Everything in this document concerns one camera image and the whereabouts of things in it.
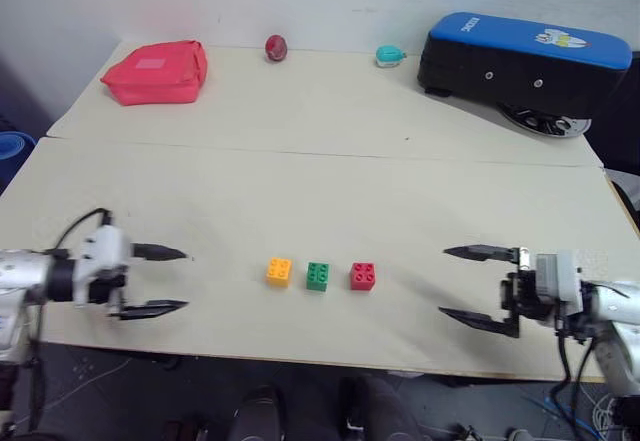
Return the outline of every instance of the blue cable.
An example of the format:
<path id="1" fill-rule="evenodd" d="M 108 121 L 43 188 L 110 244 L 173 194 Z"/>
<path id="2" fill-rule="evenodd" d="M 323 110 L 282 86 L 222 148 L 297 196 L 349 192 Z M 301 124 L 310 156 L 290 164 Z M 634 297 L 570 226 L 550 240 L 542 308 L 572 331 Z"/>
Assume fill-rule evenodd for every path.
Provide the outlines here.
<path id="1" fill-rule="evenodd" d="M 553 409 L 553 403 L 551 402 L 551 400 L 549 398 L 544 398 L 544 404 L 548 409 L 551 409 L 551 411 L 553 411 L 554 413 L 558 414 L 557 411 L 555 409 Z M 571 411 L 571 408 L 565 404 L 561 405 L 562 409 L 564 410 L 565 413 L 567 413 L 569 416 L 574 416 L 575 417 L 575 413 L 573 413 L 573 411 Z M 598 433 L 595 429 L 593 429 L 593 427 L 588 424 L 585 421 L 582 421 L 580 418 L 575 418 L 576 420 L 576 424 L 578 424 L 579 426 L 582 426 L 583 428 L 585 428 L 587 431 L 589 431 L 593 436 L 596 437 L 596 439 L 604 439 L 600 433 Z"/>
<path id="2" fill-rule="evenodd" d="M 551 413 L 554 416 L 558 416 L 560 417 L 560 413 L 558 411 L 556 411 L 555 406 L 551 403 L 551 400 L 549 398 L 545 398 L 544 403 L 541 403 L 540 401 L 538 401 L 537 399 L 534 399 L 530 396 L 524 396 L 526 399 L 528 399 L 529 401 L 531 401 L 533 404 L 540 406 L 542 409 L 544 409 L 545 411 L 547 411 L 548 413 Z M 563 409 L 565 410 L 565 412 L 567 414 L 571 414 L 571 410 L 567 407 L 567 406 L 563 406 Z M 600 435 L 600 433 L 598 433 L 595 429 L 593 429 L 593 427 L 586 423 L 585 421 L 576 418 L 576 424 L 578 426 L 583 427 L 584 429 L 586 429 L 587 431 L 589 431 L 589 433 L 594 436 L 596 439 L 601 439 L 604 441 L 604 438 Z"/>

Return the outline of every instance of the teal toy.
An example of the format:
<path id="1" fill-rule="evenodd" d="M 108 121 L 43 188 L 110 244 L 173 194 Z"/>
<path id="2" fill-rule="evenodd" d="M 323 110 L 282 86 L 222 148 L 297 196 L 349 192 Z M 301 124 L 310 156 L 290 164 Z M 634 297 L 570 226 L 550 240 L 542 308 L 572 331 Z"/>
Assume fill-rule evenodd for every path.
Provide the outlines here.
<path id="1" fill-rule="evenodd" d="M 407 55 L 395 46 L 380 46 L 376 50 L 376 64 L 381 68 L 392 68 L 399 65 Z"/>

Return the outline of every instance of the lego brick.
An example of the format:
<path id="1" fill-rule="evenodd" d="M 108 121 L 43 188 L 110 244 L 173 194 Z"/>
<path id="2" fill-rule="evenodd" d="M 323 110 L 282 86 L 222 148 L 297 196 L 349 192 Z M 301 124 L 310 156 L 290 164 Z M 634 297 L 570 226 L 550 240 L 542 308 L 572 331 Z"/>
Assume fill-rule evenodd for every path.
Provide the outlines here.
<path id="1" fill-rule="evenodd" d="M 326 291 L 329 282 L 329 265 L 323 263 L 309 263 L 307 268 L 307 289 Z"/>
<path id="2" fill-rule="evenodd" d="M 373 263 L 353 263 L 351 266 L 351 289 L 371 291 L 376 284 L 376 272 Z"/>
<path id="3" fill-rule="evenodd" d="M 271 258 L 267 267 L 267 282 L 271 286 L 286 288 L 289 286 L 289 273 L 291 260 L 283 258 Z"/>

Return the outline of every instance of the white wall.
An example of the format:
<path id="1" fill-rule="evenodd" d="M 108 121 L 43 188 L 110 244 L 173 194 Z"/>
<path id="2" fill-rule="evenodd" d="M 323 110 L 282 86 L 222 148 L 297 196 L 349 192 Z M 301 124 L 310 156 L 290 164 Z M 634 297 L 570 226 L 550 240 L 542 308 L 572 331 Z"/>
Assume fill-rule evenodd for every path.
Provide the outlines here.
<path id="1" fill-rule="evenodd" d="M 640 0 L 0 0 L 0 61 L 55 120 L 119 39 L 261 46 L 278 32 L 293 48 L 418 53 L 430 26 L 461 10 L 604 31 L 640 48 Z"/>

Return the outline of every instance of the small red fruit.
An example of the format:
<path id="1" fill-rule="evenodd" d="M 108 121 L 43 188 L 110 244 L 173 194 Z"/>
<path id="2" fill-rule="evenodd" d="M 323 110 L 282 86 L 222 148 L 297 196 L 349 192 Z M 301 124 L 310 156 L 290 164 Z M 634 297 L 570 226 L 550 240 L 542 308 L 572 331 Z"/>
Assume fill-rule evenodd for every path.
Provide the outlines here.
<path id="1" fill-rule="evenodd" d="M 264 50 L 271 61 L 282 61 L 287 56 L 287 43 L 282 36 L 274 34 L 267 39 Z"/>

